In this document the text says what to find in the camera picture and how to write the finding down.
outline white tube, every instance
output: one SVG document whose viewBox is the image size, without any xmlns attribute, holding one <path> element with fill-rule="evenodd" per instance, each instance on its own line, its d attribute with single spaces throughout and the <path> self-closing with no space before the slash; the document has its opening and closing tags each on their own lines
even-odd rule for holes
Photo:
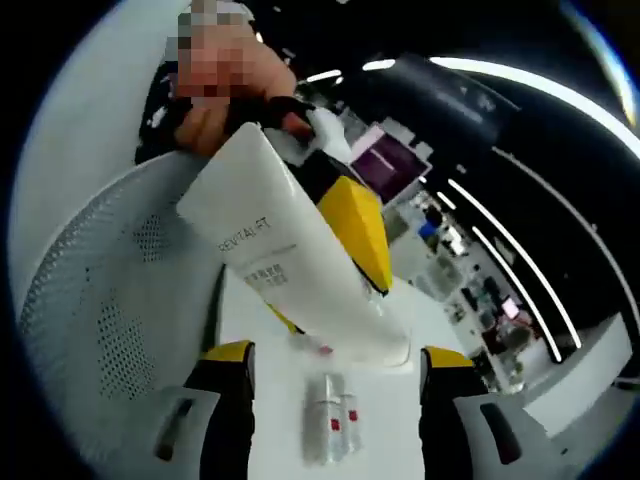
<svg viewBox="0 0 640 480">
<path fill-rule="evenodd" d="M 178 203 L 224 261 L 338 357 L 394 366 L 409 341 L 257 125 L 243 125 Z"/>
</svg>

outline ceiling light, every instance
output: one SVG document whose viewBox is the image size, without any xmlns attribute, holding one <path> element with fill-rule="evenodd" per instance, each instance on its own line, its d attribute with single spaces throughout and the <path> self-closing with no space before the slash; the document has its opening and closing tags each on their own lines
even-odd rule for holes
<svg viewBox="0 0 640 480">
<path fill-rule="evenodd" d="M 478 230 L 477 227 L 471 227 L 471 230 L 473 231 L 473 233 L 476 234 L 476 236 L 484 244 L 487 250 L 489 250 L 489 253 L 493 255 L 493 258 L 496 259 L 496 261 L 500 264 L 502 269 L 507 273 L 507 276 L 511 279 L 513 284 L 516 286 L 516 288 L 520 292 L 520 295 L 522 295 L 523 300 L 527 302 L 527 304 L 529 305 L 529 308 L 531 308 L 531 313 L 538 321 L 538 324 L 540 325 L 540 328 L 542 328 L 542 332 L 544 333 L 544 336 L 547 337 L 549 345 L 551 345 L 551 351 L 553 352 L 553 356 L 556 358 L 558 362 L 562 361 L 560 350 L 558 350 L 558 346 L 556 345 L 555 340 L 551 336 L 551 332 L 549 331 L 547 324 L 542 318 L 542 315 L 540 314 L 538 307 L 536 307 L 536 304 L 533 302 L 533 299 L 529 295 L 529 292 L 527 292 L 527 290 L 524 288 L 524 285 L 522 285 L 522 282 L 520 282 L 518 277 L 516 277 L 516 274 L 513 272 L 513 270 L 511 270 L 511 267 L 509 266 L 507 261 L 504 258 L 502 258 L 502 255 L 500 255 L 498 250 L 496 250 L 496 248 L 491 244 L 489 239 L 485 237 L 482 234 L 482 232 Z"/>
<path fill-rule="evenodd" d="M 511 80 L 556 97 L 557 99 L 562 100 L 563 102 L 580 110 L 582 113 L 588 115 L 604 128 L 609 130 L 612 134 L 618 137 L 618 139 L 624 143 L 636 157 L 640 159 L 640 139 L 638 139 L 631 130 L 629 130 L 620 120 L 611 115 L 604 108 L 564 85 L 560 85 L 553 80 L 536 75 L 535 73 L 497 63 L 450 57 L 432 57 L 430 60 L 437 65 L 451 68 L 453 70 L 483 73 Z"/>
<path fill-rule="evenodd" d="M 384 68 L 391 68 L 396 63 L 393 58 L 388 58 L 386 60 L 376 60 L 374 62 L 365 63 L 362 66 L 364 71 L 368 70 L 382 70 Z"/>
<path fill-rule="evenodd" d="M 444 203 L 447 204 L 447 206 L 451 209 L 451 210 L 455 210 L 456 209 L 456 204 L 453 203 L 451 200 L 449 200 L 449 197 L 447 197 L 444 193 L 442 192 L 437 192 L 436 195 L 438 195 L 438 197 L 440 198 L 440 200 L 442 200 Z"/>
<path fill-rule="evenodd" d="M 529 265 L 529 268 L 531 268 L 531 270 L 533 270 L 533 273 L 536 275 L 536 277 L 538 277 L 538 280 L 540 280 L 540 283 L 542 283 L 542 286 L 547 291 L 554 305 L 560 312 L 560 316 L 564 320 L 564 323 L 567 325 L 567 328 L 569 329 L 569 334 L 571 335 L 573 342 L 576 344 L 576 348 L 582 347 L 582 341 L 580 340 L 580 337 L 578 336 L 578 332 L 573 326 L 573 322 L 571 321 L 571 318 L 569 318 L 569 314 L 567 313 L 567 310 L 564 308 L 564 305 L 562 305 L 562 302 L 560 301 L 555 290 L 547 280 L 547 277 L 544 276 L 542 271 L 538 268 L 536 263 L 529 256 L 529 254 L 524 249 L 524 247 L 520 245 L 520 243 L 513 237 L 513 235 L 511 235 L 511 233 L 504 227 L 504 225 L 502 225 L 498 221 L 498 219 L 494 217 L 491 214 L 491 212 L 489 212 L 489 210 L 487 210 L 484 207 L 484 205 L 482 205 L 478 200 L 476 200 L 476 198 L 473 195 L 471 195 L 464 188 L 462 188 L 455 180 L 449 179 L 449 185 L 455 188 L 460 195 L 462 195 L 464 198 L 467 199 L 469 203 L 471 203 L 471 205 L 476 207 L 480 211 L 480 213 L 482 213 L 487 218 L 487 220 L 489 220 L 493 224 L 493 226 L 496 227 L 498 231 L 511 243 L 513 248 L 520 254 L 523 260 L 527 262 L 527 265 Z"/>
<path fill-rule="evenodd" d="M 342 72 L 340 70 L 329 70 L 328 72 L 322 72 L 316 75 L 311 75 L 309 78 L 307 78 L 306 81 L 307 83 L 317 82 L 318 80 L 324 80 L 325 78 L 339 77 L 340 75 L 342 75 Z"/>
</svg>

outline hand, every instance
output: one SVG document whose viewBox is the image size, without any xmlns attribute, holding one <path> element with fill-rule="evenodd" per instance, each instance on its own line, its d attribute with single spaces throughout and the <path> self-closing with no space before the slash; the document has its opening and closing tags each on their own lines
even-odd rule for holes
<svg viewBox="0 0 640 480">
<path fill-rule="evenodd" d="M 291 96 L 296 78 L 273 50 L 258 42 L 249 25 L 193 27 L 189 50 L 178 55 L 177 96 L 194 107 L 175 131 L 180 145 L 212 156 L 226 141 L 224 125 L 231 97 Z M 285 118 L 290 131 L 308 127 Z"/>
</svg>

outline person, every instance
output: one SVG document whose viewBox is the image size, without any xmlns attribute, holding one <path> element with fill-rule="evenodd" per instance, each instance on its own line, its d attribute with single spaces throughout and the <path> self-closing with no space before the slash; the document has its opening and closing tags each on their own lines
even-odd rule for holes
<svg viewBox="0 0 640 480">
<path fill-rule="evenodd" d="M 153 78 L 139 130 L 137 164 L 176 148 L 210 158 L 228 138 L 225 125 L 233 100 L 266 102 L 293 95 L 295 75 L 257 40 L 251 14 L 222 14 L 221 5 L 239 4 L 218 2 L 217 13 L 211 15 L 205 2 L 194 1 L 190 13 L 180 15 L 179 25 L 189 31 L 169 39 L 168 53 Z M 171 51 L 176 43 L 177 55 Z M 296 133 L 309 127 L 288 114 L 282 128 Z"/>
</svg>

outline yellow accent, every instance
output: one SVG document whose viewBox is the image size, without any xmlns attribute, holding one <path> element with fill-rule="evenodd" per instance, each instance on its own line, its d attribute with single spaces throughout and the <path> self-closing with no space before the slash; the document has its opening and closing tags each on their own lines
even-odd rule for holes
<svg viewBox="0 0 640 480">
<path fill-rule="evenodd" d="M 241 340 L 239 342 L 225 343 L 213 347 L 202 355 L 203 360 L 217 360 L 219 362 L 242 362 L 244 354 L 252 342 Z"/>
<path fill-rule="evenodd" d="M 391 288 L 389 246 L 376 196 L 341 176 L 317 205 L 342 246 L 382 292 Z"/>
<path fill-rule="evenodd" d="M 473 362 L 453 350 L 438 347 L 426 347 L 433 368 L 473 367 Z"/>
<path fill-rule="evenodd" d="M 268 303 L 267 303 L 267 305 L 271 309 L 271 311 L 276 314 L 276 317 L 278 317 L 278 319 L 282 323 L 284 323 L 286 325 L 286 327 L 289 330 L 289 332 L 291 332 L 291 333 L 297 333 L 298 332 L 298 329 L 296 328 L 296 326 L 293 324 L 293 322 L 291 320 L 288 320 L 287 317 L 285 317 L 279 311 L 277 311 L 275 308 L 273 308 L 272 305 L 269 305 Z"/>
</svg>

